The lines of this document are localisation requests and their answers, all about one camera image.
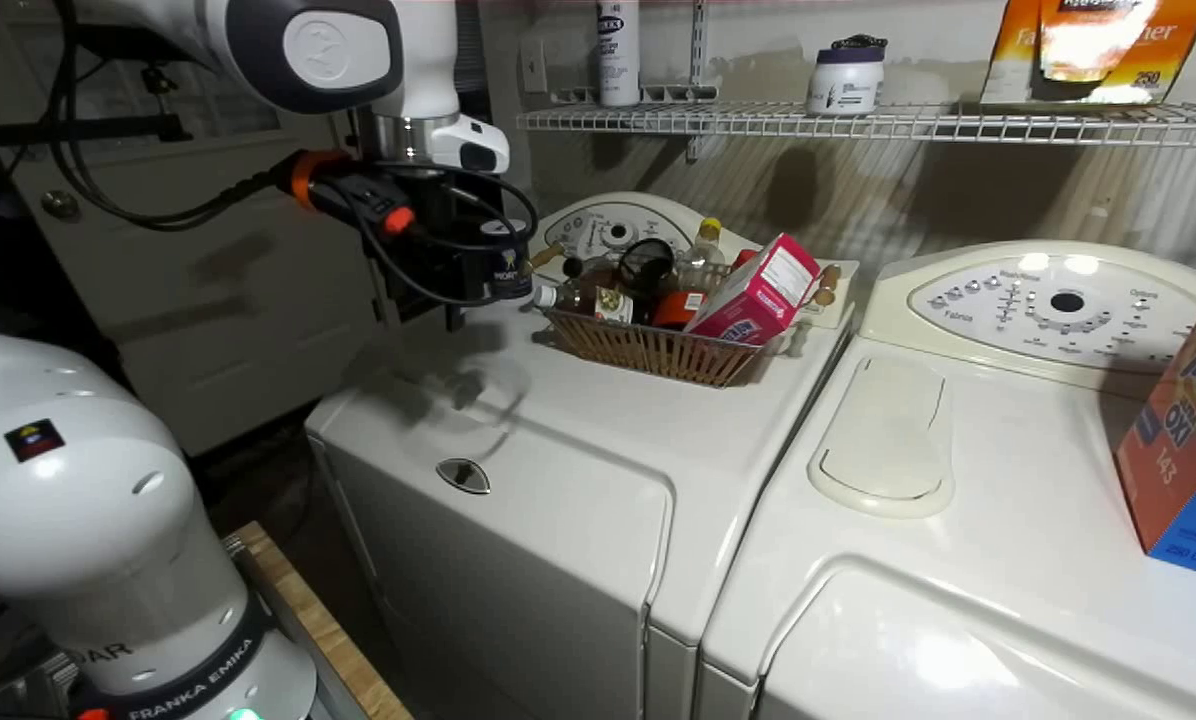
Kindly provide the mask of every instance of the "wire shelf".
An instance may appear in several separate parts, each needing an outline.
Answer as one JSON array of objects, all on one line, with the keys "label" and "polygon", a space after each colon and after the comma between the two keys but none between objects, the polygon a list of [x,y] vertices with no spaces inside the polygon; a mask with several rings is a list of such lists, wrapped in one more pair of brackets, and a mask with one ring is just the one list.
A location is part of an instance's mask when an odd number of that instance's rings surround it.
[{"label": "wire shelf", "polygon": [[804,136],[804,138],[911,138],[911,142],[1164,142],[1196,149],[1196,104],[1007,110],[886,104],[870,117],[807,117],[790,104],[766,109],[541,109],[520,117],[522,131],[622,131],[622,136]]}]

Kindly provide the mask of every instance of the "white washing machine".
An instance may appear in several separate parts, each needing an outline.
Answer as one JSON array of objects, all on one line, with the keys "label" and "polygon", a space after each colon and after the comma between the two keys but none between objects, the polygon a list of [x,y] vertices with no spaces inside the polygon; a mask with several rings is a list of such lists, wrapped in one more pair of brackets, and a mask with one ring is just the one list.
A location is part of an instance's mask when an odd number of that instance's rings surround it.
[{"label": "white washing machine", "polygon": [[[541,247],[682,247],[700,213],[596,194]],[[839,354],[848,280],[757,383],[705,389],[541,344],[541,311],[413,326],[324,400],[310,445],[418,717],[682,717],[746,511]]]},{"label": "white washing machine", "polygon": [[879,273],[705,635],[700,717],[1196,717],[1196,573],[1113,445],[1196,273],[984,245]]}]

